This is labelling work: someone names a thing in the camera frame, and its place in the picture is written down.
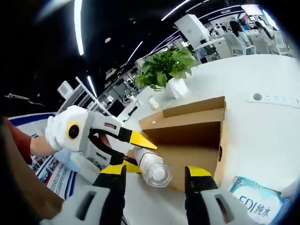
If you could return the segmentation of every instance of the white flower pot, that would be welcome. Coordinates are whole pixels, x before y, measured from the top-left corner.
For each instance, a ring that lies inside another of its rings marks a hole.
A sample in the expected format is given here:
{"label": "white flower pot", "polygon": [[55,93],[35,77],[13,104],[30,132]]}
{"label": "white flower pot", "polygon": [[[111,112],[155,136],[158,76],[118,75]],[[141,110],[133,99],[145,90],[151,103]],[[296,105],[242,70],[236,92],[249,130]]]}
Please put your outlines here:
{"label": "white flower pot", "polygon": [[188,91],[183,79],[172,78],[168,81],[165,91],[170,98],[180,98]]}

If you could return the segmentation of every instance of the potted plant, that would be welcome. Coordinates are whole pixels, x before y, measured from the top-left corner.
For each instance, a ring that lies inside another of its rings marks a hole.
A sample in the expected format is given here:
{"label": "potted plant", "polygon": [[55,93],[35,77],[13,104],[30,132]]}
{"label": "potted plant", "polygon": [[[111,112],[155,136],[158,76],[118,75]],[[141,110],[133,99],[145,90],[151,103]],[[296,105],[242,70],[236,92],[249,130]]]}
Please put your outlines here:
{"label": "potted plant", "polygon": [[183,81],[186,72],[191,74],[191,67],[196,61],[186,48],[170,48],[150,56],[143,64],[135,83],[141,87],[150,86],[154,90],[166,88],[166,92],[173,98],[178,98],[187,92]]}

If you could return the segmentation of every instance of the desk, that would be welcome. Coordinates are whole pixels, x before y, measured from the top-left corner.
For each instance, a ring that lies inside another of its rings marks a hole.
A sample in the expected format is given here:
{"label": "desk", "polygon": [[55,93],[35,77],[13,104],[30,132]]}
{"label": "desk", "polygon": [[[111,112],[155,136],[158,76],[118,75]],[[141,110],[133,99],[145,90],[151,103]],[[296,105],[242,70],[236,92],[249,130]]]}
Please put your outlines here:
{"label": "desk", "polygon": [[193,51],[196,51],[196,50],[198,50],[198,49],[200,49],[200,48],[204,48],[204,47],[206,47],[206,46],[208,46],[208,45],[213,45],[214,43],[216,43],[216,42],[218,42],[218,41],[223,41],[223,40],[225,40],[224,37],[219,37],[219,38],[217,38],[217,39],[214,39],[214,40],[205,42],[204,44],[199,45],[198,47],[196,47]]}
{"label": "desk", "polygon": [[[189,93],[170,100],[162,92],[144,89],[136,98],[142,105],[125,127],[140,130],[138,120],[155,111],[146,103],[155,95],[161,107],[173,107],[225,95],[228,125],[227,163],[222,188],[236,175],[282,190],[300,172],[300,109],[248,103],[249,94],[264,92],[300,97],[300,66],[281,55],[247,55],[217,60],[192,68],[186,80]],[[120,114],[127,118],[133,103]],[[127,152],[130,144],[111,140],[116,150]],[[186,225],[184,194],[150,187],[138,174],[127,174],[124,214],[131,225]]]}

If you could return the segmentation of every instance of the cable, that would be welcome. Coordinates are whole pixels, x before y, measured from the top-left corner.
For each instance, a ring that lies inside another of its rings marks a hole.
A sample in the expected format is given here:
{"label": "cable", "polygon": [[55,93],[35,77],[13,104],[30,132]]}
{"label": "cable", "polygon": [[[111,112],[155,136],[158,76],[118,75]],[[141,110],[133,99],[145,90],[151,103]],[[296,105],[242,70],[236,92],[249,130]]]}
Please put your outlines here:
{"label": "cable", "polygon": [[136,101],[135,102],[135,106],[133,107],[133,109],[128,113],[128,118],[126,119],[126,120],[123,120],[123,123],[125,123],[127,120],[129,120],[129,118],[131,117],[131,115],[137,110],[137,106],[136,106],[136,104],[139,104],[139,105],[141,105],[140,103],[139,103],[139,101]]}

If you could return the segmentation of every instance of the white bottle cap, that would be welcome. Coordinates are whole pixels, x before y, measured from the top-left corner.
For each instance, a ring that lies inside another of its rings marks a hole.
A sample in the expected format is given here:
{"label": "white bottle cap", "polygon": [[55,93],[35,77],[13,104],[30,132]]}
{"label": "white bottle cap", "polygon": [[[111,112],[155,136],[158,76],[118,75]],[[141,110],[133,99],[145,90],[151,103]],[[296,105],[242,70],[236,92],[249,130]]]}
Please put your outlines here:
{"label": "white bottle cap", "polygon": [[152,178],[156,181],[160,181],[165,177],[165,170],[160,165],[155,165],[152,171]]}

